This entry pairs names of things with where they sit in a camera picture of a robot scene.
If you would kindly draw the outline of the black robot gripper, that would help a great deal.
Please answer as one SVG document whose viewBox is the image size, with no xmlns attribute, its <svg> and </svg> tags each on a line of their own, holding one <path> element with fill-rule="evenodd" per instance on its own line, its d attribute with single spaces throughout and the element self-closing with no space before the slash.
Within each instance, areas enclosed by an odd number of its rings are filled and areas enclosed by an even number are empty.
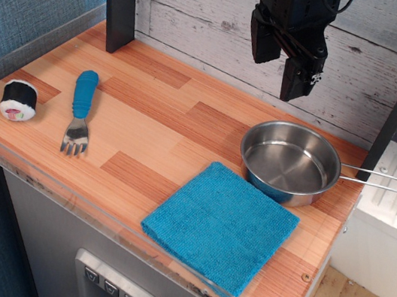
<svg viewBox="0 0 397 297">
<path fill-rule="evenodd" d="M 335 21 L 340 0 L 259 0 L 251 14 L 251 43 L 256 64 L 286 59 L 280 100 L 310 95 L 322 79 L 328 57 L 326 27 Z"/>
</svg>

